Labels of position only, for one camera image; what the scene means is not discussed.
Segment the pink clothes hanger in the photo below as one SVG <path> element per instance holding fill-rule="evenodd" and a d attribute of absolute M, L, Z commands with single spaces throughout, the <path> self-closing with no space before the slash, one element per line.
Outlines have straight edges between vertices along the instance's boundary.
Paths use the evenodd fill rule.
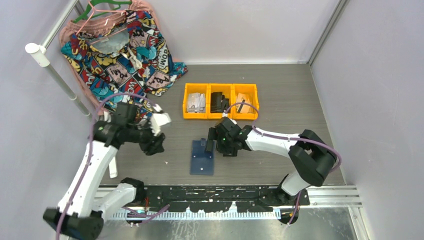
<path fill-rule="evenodd" d="M 106 16 L 92 15 L 85 20 L 70 21 L 67 25 L 68 41 L 75 48 L 95 47 L 100 51 L 116 51 L 130 41 L 127 16 L 127 10 L 119 10 Z"/>

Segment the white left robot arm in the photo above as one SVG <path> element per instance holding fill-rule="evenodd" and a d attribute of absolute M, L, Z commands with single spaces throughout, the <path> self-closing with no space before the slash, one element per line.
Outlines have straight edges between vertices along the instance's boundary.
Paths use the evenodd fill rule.
<path fill-rule="evenodd" d="M 48 207 L 43 220 L 55 230 L 56 237 L 95 240 L 104 223 L 127 204 L 135 207 L 146 202 L 144 182 L 126 177 L 100 200 L 95 195 L 101 180 L 124 143 L 139 144 L 151 156 L 164 152 L 162 127 L 171 123 L 168 113 L 155 104 L 153 114 L 144 123 L 136 122 L 137 107 L 119 103 L 116 111 L 95 121 L 90 129 L 82 162 L 65 195 L 56 207 Z"/>

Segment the yellow bin with black cards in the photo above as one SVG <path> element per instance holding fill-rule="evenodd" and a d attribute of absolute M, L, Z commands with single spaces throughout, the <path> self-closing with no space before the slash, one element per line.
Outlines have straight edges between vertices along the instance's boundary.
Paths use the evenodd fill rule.
<path fill-rule="evenodd" d="M 231 93 L 233 85 L 230 83 L 210 83 L 206 99 L 209 103 L 207 117 L 210 120 L 217 120 L 231 104 L 235 103 Z"/>

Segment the navy leather card holder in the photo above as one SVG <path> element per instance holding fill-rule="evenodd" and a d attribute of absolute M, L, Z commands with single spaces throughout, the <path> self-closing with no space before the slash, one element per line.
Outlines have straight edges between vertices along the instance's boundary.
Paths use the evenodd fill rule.
<path fill-rule="evenodd" d="M 193 140 L 191 143 L 190 170 L 191 175 L 212 176 L 215 167 L 215 142 L 213 153 L 205 153 L 207 140 Z"/>

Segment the stack of black cards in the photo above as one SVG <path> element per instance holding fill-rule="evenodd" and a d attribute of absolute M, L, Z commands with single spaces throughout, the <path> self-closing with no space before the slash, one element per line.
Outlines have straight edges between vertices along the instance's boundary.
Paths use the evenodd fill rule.
<path fill-rule="evenodd" d="M 224 113 L 230 107 L 230 99 L 223 92 L 212 92 L 210 95 L 210 112 Z"/>

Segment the stack of gold cards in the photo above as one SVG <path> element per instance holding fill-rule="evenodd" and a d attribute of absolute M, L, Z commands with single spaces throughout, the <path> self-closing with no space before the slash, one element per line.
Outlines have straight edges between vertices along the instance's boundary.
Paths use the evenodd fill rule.
<path fill-rule="evenodd" d="M 239 92 L 236 96 L 236 112 L 239 114 L 253 114 L 254 110 L 251 107 L 252 98 L 247 93 Z"/>

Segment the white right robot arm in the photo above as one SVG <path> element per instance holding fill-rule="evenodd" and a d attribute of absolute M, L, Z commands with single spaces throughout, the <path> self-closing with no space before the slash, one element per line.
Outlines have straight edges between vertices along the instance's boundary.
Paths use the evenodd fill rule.
<path fill-rule="evenodd" d="M 335 152 L 309 129 L 297 134 L 276 133 L 253 125 L 240 127 L 235 120 L 223 117 L 208 130 L 206 153 L 217 151 L 224 157 L 235 157 L 240 150 L 268 152 L 293 163 L 294 172 L 277 188 L 260 195 L 270 206 L 291 205 L 307 187 L 321 187 L 338 162 Z"/>

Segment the yellow bin with gold cards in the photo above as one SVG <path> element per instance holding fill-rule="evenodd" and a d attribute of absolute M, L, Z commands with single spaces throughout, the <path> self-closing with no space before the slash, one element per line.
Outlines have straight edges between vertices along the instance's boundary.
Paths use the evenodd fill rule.
<path fill-rule="evenodd" d="M 236 104 L 231 108 L 232 117 L 235 120 L 255 120 L 259 110 L 258 88 L 256 84 L 236 83 L 231 90 L 232 103 Z"/>

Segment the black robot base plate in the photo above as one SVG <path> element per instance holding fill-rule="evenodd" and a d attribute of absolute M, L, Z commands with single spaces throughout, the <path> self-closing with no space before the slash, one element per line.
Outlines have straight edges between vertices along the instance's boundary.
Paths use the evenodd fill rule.
<path fill-rule="evenodd" d="M 149 185 L 145 198 L 126 205 L 126 219 L 144 222 L 278 220 L 294 223 L 311 204 L 308 191 L 286 196 L 272 185 Z"/>

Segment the yellow bin with silver cards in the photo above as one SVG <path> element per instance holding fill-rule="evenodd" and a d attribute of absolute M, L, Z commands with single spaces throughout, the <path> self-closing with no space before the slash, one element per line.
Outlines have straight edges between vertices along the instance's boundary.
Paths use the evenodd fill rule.
<path fill-rule="evenodd" d="M 210 111 L 210 87 L 207 83 L 186 83 L 182 104 L 184 119 L 206 120 Z"/>

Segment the comic print shorts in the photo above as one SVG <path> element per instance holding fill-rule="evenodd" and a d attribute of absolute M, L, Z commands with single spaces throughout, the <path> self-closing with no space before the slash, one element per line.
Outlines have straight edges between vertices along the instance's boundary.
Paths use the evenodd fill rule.
<path fill-rule="evenodd" d="M 122 21 L 105 33 L 77 28 L 61 53 L 95 103 L 108 98 L 104 107 L 110 112 L 121 102 L 135 104 L 138 120 L 152 115 L 148 94 L 162 96 L 188 71 L 185 63 L 173 60 L 146 10 L 126 10 Z"/>

